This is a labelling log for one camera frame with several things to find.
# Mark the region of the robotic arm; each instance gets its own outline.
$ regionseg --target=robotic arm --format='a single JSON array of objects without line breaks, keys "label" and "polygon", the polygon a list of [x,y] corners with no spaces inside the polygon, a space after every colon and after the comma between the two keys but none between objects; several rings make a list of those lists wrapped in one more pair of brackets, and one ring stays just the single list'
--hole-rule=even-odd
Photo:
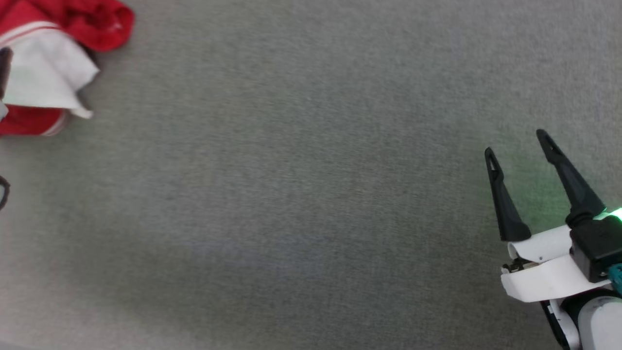
[{"label": "robotic arm", "polygon": [[506,293],[539,302],[563,349],[622,349],[622,209],[605,205],[544,130],[537,138],[570,201],[566,225],[532,235],[485,151],[501,240],[513,261],[501,268]]}]

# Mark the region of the red and white garment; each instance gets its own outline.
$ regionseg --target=red and white garment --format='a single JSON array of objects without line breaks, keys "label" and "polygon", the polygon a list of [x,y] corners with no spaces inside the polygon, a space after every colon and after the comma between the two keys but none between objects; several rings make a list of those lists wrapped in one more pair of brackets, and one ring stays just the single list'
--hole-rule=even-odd
[{"label": "red and white garment", "polygon": [[93,113],[76,92],[99,72],[82,47],[123,45],[133,12],[117,0],[0,0],[0,47],[13,50],[0,135],[54,135],[68,113]]}]

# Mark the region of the teal connector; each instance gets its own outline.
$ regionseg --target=teal connector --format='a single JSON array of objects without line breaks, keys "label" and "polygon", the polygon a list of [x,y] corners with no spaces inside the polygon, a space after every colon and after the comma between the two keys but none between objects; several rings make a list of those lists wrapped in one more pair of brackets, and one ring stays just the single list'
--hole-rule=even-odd
[{"label": "teal connector", "polygon": [[609,280],[618,294],[622,295],[622,263],[617,263],[609,268]]}]

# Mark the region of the black curved object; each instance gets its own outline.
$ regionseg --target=black curved object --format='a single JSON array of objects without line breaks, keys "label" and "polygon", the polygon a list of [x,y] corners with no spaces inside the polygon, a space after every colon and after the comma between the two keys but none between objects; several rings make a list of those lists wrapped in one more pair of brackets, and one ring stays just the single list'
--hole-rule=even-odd
[{"label": "black curved object", "polygon": [[489,147],[484,152],[490,189],[493,193],[494,210],[497,213],[499,234],[504,242],[518,242],[531,237],[529,227],[521,220],[514,202],[503,184],[503,170],[499,166],[497,157]]},{"label": "black curved object", "polygon": [[555,141],[542,129],[538,129],[536,135],[546,160],[555,166],[570,201],[570,214],[566,217],[566,224],[574,228],[602,213],[606,209],[604,203],[555,144]]}]

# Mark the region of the red cloth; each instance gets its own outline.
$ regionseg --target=red cloth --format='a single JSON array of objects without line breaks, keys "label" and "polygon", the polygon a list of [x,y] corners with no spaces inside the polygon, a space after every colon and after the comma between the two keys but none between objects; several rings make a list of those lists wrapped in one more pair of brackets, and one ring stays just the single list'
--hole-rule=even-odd
[{"label": "red cloth", "polygon": [[[33,22],[51,22],[76,41],[95,51],[113,50],[128,41],[134,13],[117,0],[0,0],[0,45],[50,26],[20,27]],[[58,108],[8,105],[0,121],[0,135],[52,135],[67,121]]]}]

